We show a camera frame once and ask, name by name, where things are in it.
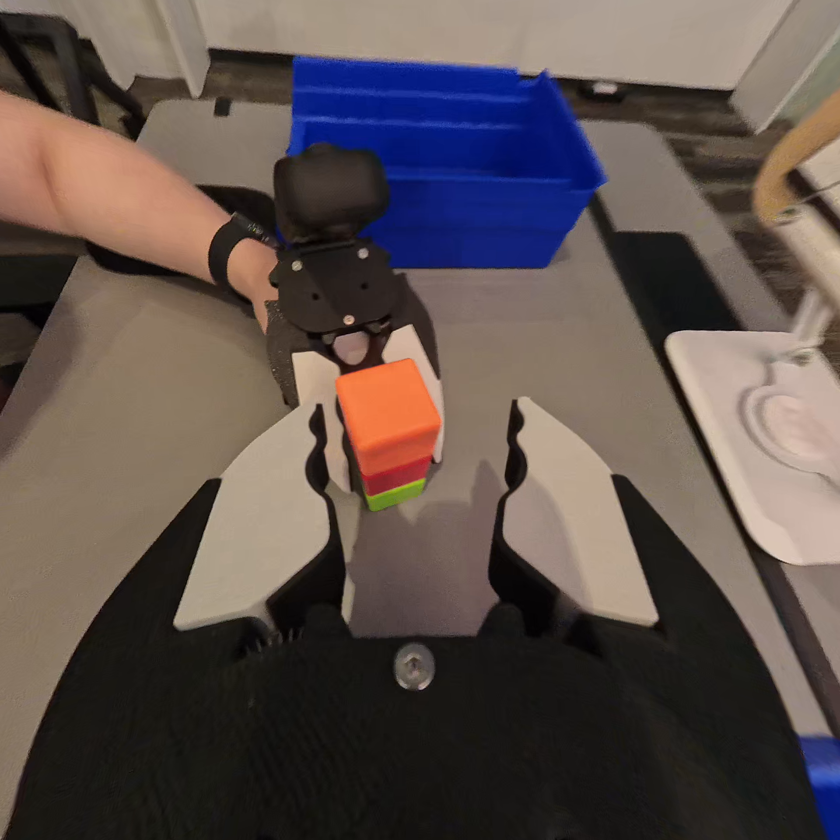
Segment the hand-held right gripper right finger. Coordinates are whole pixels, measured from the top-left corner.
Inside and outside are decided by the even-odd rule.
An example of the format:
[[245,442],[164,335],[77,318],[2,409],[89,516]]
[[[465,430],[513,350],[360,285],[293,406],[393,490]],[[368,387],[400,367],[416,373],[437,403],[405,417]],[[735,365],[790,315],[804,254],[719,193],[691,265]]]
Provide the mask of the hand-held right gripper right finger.
[[580,615],[654,627],[658,610],[607,463],[530,398],[511,403],[506,491],[489,582],[530,636],[563,634]]

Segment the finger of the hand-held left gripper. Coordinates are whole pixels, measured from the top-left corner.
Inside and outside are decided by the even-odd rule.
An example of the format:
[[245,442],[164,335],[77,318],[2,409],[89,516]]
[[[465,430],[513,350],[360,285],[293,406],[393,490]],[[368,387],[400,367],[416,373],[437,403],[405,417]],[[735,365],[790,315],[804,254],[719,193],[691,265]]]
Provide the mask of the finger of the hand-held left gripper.
[[381,352],[384,363],[411,360],[415,363],[423,382],[439,414],[440,428],[432,455],[433,462],[440,464],[443,459],[445,441],[445,403],[443,386],[439,375],[429,359],[421,339],[412,324],[393,330]]
[[323,453],[329,477],[337,488],[351,489],[350,464],[343,443],[344,426],[335,390],[340,368],[329,358],[312,350],[293,353],[291,362],[299,402],[322,405],[327,434]]

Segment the red magnetic cube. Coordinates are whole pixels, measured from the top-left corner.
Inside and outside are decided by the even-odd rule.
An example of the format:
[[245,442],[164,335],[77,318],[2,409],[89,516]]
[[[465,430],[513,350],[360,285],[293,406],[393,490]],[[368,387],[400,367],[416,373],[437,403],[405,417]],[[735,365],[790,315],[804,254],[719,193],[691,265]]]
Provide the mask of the red magnetic cube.
[[433,454],[406,458],[394,453],[359,453],[353,456],[350,486],[367,496],[384,492],[424,480],[433,463]]

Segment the orange magnetic cube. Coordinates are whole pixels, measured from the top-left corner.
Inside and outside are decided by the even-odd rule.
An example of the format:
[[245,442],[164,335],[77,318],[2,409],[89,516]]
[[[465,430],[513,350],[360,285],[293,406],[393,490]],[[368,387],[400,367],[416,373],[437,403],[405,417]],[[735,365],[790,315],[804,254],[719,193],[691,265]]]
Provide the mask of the orange magnetic cube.
[[414,360],[344,374],[335,391],[365,475],[432,458],[442,422]]

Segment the black textured mat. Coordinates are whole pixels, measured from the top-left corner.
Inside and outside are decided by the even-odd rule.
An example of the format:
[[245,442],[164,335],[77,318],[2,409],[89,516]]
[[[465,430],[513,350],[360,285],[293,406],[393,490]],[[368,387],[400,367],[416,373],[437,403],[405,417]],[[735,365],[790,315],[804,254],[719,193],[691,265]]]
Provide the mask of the black textured mat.
[[85,202],[76,233],[103,268],[213,290],[255,316],[237,287],[238,246],[253,240],[277,253],[270,196],[242,186],[194,185],[167,174],[110,187]]

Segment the green magnetic cube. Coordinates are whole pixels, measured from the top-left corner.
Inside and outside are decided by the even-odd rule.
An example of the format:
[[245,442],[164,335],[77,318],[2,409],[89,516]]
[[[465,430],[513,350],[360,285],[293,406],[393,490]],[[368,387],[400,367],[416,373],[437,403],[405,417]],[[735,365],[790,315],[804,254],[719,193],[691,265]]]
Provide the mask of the green magnetic cube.
[[366,492],[364,492],[363,497],[366,502],[367,508],[370,511],[383,511],[387,508],[393,508],[395,506],[403,504],[406,501],[420,497],[424,492],[425,486],[425,478],[417,479],[413,482],[401,486],[396,486],[394,488],[384,490],[383,492],[376,493],[374,495],[369,495]]

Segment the person's left hand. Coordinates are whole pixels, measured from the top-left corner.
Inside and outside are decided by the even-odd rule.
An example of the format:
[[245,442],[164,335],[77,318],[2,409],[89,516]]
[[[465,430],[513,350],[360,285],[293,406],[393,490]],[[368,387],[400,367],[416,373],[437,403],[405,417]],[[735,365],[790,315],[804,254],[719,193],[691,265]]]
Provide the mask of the person's left hand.
[[243,253],[239,257],[237,289],[250,300],[255,319],[262,333],[266,333],[267,304],[277,300],[277,289],[270,282],[270,275],[277,266],[277,253],[273,248],[250,239],[238,248]]

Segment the person's left forearm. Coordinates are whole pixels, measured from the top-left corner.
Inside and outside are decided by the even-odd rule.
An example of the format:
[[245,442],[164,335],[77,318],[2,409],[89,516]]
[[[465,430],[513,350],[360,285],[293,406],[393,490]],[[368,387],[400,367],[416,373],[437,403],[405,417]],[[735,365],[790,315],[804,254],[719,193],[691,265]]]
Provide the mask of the person's left forearm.
[[210,281],[226,213],[106,129],[1,94],[1,218]]

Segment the blue plastic bin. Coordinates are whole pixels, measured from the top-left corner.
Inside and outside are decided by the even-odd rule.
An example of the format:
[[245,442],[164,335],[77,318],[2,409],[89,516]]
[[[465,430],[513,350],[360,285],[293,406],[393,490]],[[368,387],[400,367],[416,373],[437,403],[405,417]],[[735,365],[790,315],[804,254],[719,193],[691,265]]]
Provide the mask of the blue plastic bin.
[[839,740],[800,737],[817,811],[828,839],[839,839]]
[[320,143],[379,157],[405,269],[545,268],[607,182],[546,70],[297,56],[287,152]]

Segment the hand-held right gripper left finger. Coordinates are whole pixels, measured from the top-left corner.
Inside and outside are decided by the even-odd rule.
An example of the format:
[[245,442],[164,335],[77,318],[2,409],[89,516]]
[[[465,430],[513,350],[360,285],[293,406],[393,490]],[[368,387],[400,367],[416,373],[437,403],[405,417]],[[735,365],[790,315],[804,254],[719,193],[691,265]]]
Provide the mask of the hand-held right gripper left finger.
[[296,634],[308,611],[343,608],[347,570],[326,488],[322,405],[305,403],[252,441],[219,480],[175,628],[246,619]]

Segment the white sign stand base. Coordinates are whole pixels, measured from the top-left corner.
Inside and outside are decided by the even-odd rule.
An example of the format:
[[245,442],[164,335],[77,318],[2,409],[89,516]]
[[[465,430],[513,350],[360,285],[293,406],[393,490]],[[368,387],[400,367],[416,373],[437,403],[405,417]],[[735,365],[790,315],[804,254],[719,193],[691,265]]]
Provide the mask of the white sign stand base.
[[809,290],[788,332],[683,330],[665,341],[744,528],[797,566],[839,563],[839,386],[821,352],[834,312]]

